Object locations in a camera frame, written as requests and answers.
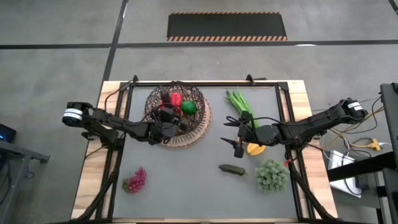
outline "yellow lemon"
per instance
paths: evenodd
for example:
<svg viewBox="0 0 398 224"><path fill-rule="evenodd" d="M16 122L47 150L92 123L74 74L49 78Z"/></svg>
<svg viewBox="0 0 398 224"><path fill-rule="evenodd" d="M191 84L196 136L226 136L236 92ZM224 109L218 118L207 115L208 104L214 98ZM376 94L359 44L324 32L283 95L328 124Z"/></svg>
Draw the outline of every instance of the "yellow lemon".
<svg viewBox="0 0 398 224"><path fill-rule="evenodd" d="M256 156L256 155L264 152L264 150L266 150L266 146L259 146L259 145L254 144L254 143L249 143L247 150L248 150L248 154L250 156Z"/></svg>

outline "black metal frame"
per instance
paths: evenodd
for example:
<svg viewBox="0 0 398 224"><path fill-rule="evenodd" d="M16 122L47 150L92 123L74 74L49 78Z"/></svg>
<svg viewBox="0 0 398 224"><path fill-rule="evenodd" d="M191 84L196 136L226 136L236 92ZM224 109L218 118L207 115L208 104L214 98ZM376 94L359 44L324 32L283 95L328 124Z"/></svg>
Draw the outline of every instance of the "black metal frame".
<svg viewBox="0 0 398 224"><path fill-rule="evenodd" d="M269 87L274 87L275 88L275 93L276 93L276 97L277 97L277 106L279 109L279 116L280 116L280 120L281 121L286 121L285 117L284 117L284 111L283 111L283 106L282 106L282 100L281 100L281 95L280 95L280 90L283 90L285 93L285 99L287 102L287 109L289 112L289 119L291 121L294 121L294 114L293 114L293 107L292 107L292 102L290 99L290 93L289 93L289 88L287 85L287 82L261 82L261 83L253 83L253 82L206 82L206 83L197 83L197 82L187 82L188 84L191 85L195 85L195 86L269 86ZM124 86L127 83L120 83L120 87ZM132 96L132 92L135 86L159 86L159 85L164 85L164 82L150 82L150 83L145 83L145 82L133 82L130 83L130 85L127 85L125 90L128 90L128 94L127 94L127 105L125 108L125 112L124 112L124 119L128 119L129 118L129 112L130 112L130 107L131 107L131 96ZM121 109L121 103L122 103L122 99L124 97L124 91L125 90L120 90L119 91L119 95L118 95L118 100L116 103L116 111L115 111L115 115L120 115L120 109ZM287 153L291 156L291 151L290 149L286 148ZM109 170L110 170L110 162L107 162L108 160L111 160L111 152L109 153L110 156L108 158L107 155L107 160L106 160L106 167L104 169L104 174L103 174L103 180L101 183L101 186L103 186L103 184L107 181L107 176L109 175ZM123 148L121 150L118 151L118 156L116 158L116 165L115 167L119 167L120 163L121 163L121 158L123 156ZM300 152L297 152L297 156L299 158L298 160L298 164L300 166L300 171L301 171L301 175L304 179L304 181L306 182L306 184L308 184L308 180L307 180L307 175L305 173L305 166L303 164L303 158L302 158L302 154ZM291 170L293 164L290 163L289 164L289 169ZM296 213L297 213L297 218L298 220L303 219L303 213L302 213L302 207L301 207L301 203L300 203L300 196L299 196L299 187L297 186L296 181L294 181L294 179L290 176L291 179L291 183L292 183L292 191L293 191L293 196L294 196L294 201L295 201L295 207L296 207ZM109 203L109 208L108 208L108 216L107 219L108 221L111 221L113 219L113 209L114 209L114 197L116 194L116 188L117 188L117 182L118 182L118 177L116 177L114 183L112 184L112 189L111 189L111 197L110 197L110 203ZM307 205L308 205L308 212L310 214L310 218L315 218L314 215L314 211L313 211L313 207L309 204L309 202L307 201ZM98 207L99 209L97 209L97 214L96 214L96 218L97 219L101 219L102 216L102 204Z"/></svg>

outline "gray floor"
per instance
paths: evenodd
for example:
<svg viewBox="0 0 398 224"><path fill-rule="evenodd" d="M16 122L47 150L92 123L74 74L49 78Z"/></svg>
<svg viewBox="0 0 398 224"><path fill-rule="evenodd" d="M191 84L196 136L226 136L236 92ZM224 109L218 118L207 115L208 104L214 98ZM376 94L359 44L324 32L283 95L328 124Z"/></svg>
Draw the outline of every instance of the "gray floor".
<svg viewBox="0 0 398 224"><path fill-rule="evenodd" d="M121 0L2 0L0 45L110 43L120 6ZM387 0L138 0L127 6L119 42L164 42L167 15L177 11L280 11L289 40L398 39L398 17ZM96 103L108 53L0 50L0 123L18 130L18 144L51 155L46 165L32 163L36 176L25 181L13 223L70 217L86 141L61 117L68 101ZM248 73L303 79L312 108L323 109L348 96L374 97L379 84L398 82L397 58L398 45L118 49L110 80L135 74L141 80L228 80ZM377 120L376 130L348 139L388 142L384 114ZM373 125L368 121L362 129ZM325 142L333 137L327 134ZM331 149L343 151L342 142ZM343 202L337 209L343 219L375 222L373 209Z"/></svg>

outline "wooden table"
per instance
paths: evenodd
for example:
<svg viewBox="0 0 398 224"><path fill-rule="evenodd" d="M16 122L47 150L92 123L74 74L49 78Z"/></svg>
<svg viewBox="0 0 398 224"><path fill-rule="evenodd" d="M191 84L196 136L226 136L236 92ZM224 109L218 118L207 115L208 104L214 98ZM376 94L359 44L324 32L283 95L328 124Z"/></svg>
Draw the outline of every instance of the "wooden table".
<svg viewBox="0 0 398 224"><path fill-rule="evenodd" d="M231 80L228 82L242 82L241 80ZM295 120L305 119L312 115L310 103L308 101L307 91L305 90L305 85L303 80L268 80L268 81L256 81L256 82L287 82L289 85L289 93L290 99L293 106ZM104 82L101 94L99 96L99 102L97 107L104 108L105 98L116 91L120 87L120 81L110 81ZM118 98L118 94L115 94L108 99L107 103L107 112L114 113L116 109L116 100ZM124 94L122 104L121 104L121 116L124 116L124 109L126 107L127 102L127 94ZM282 97L282 104L284 107L285 118L289 120L289 112L287 111L287 105L285 102L285 98ZM312 141L311 144L319 146L318 141ZM87 147L87 154L99 148L101 143L99 140L91 141ZM77 189L75 203L73 206L73 211L71 218L79 217L87 208L87 206L93 201L96 194L100 190L101 181L103 177L103 171L106 160L106 152L107 149L101 149L95 154L92 154L87 160L84 161L83 170L81 172L80 183ZM116 159L117 152L113 152L113 160L111 163L111 168L114 167L114 162ZM314 193L319 202L326 208L326 210L337 217L337 211L335 207L335 202L333 200L333 196L331 194L331 189L329 185L328 176L326 173L326 168L323 163L322 152L318 149L312 147L306 147L302 152L305 170L307 173L307 179L309 183L309 187L311 191ZM308 217L308 210L306 199L299 189L300 201L302 204L302 210L304 217ZM108 203L110 198L110 190L105 196L105 203L103 208L103 217L107 216L108 212ZM134 220L118 220L114 218L114 222L294 222L296 220L287 220L287 219L217 219L217 220L165 220L165 219L134 219Z"/></svg>

